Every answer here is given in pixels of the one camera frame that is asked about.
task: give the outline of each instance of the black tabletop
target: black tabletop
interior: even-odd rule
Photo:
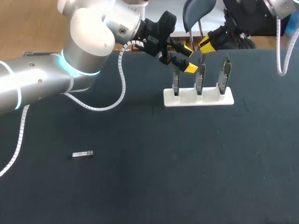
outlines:
[[[205,86],[216,85],[225,53],[207,56]],[[299,222],[299,51],[285,77],[273,50],[228,53],[232,106],[166,108],[173,67],[144,53],[125,53],[127,93],[110,111],[64,95],[31,105],[19,157],[0,178],[0,223]],[[183,74],[181,86],[194,79]],[[114,53],[76,96],[103,107],[120,92]],[[0,116],[0,168],[20,119],[21,110]],[[93,158],[69,159],[88,150]]]

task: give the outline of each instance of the white cable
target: white cable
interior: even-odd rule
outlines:
[[[80,100],[78,100],[77,98],[75,98],[73,95],[71,95],[69,93],[65,93],[65,95],[67,97],[69,97],[70,99],[72,99],[73,101],[75,101],[80,106],[82,106],[82,107],[84,107],[88,110],[91,110],[91,111],[107,111],[107,110],[110,110],[110,109],[116,107],[118,104],[121,103],[121,101],[123,100],[123,98],[125,96],[125,93],[126,93],[126,81],[125,81],[125,77],[124,77],[124,74],[123,74],[123,71],[122,71],[122,64],[121,64],[122,55],[125,52],[125,50],[128,48],[128,46],[131,46],[133,44],[137,44],[138,46],[144,47],[144,45],[141,41],[129,41],[129,42],[127,42],[127,44],[125,44],[122,47],[122,49],[120,51],[120,54],[118,56],[118,70],[119,70],[120,76],[121,76],[122,91],[121,91],[120,98],[114,104],[112,104],[110,106],[107,106],[107,107],[103,107],[103,108],[95,108],[95,107],[88,106],[85,103],[82,103]]]
[[[0,172],[0,177],[3,176],[9,168],[11,168],[11,166],[13,165],[13,163],[15,162],[15,160],[17,159],[20,149],[21,149],[21,145],[22,145],[22,140],[23,140],[23,134],[24,134],[24,127],[25,127],[25,119],[26,119],[26,114],[27,114],[27,110],[29,108],[30,105],[27,105],[24,107],[23,109],[23,113],[22,113],[22,119],[21,119],[21,126],[20,126],[20,132],[19,132],[19,139],[18,139],[18,144],[17,144],[17,148],[15,149],[14,155],[11,158],[10,162],[6,165],[6,167],[4,167],[4,169]]]
[[[280,20],[278,18],[276,18],[276,22],[277,22],[277,37],[276,37],[276,60],[277,60],[277,70],[280,76],[284,76],[286,75],[287,71],[288,71],[288,66],[289,66],[289,62],[290,62],[290,58],[291,58],[291,54],[293,51],[293,48],[295,46],[295,43],[298,39],[299,36],[299,28],[295,31],[294,35],[292,36],[289,46],[288,46],[288,50],[286,52],[285,55],[285,63],[284,63],[284,69],[283,71],[281,71],[281,64],[280,64]]]

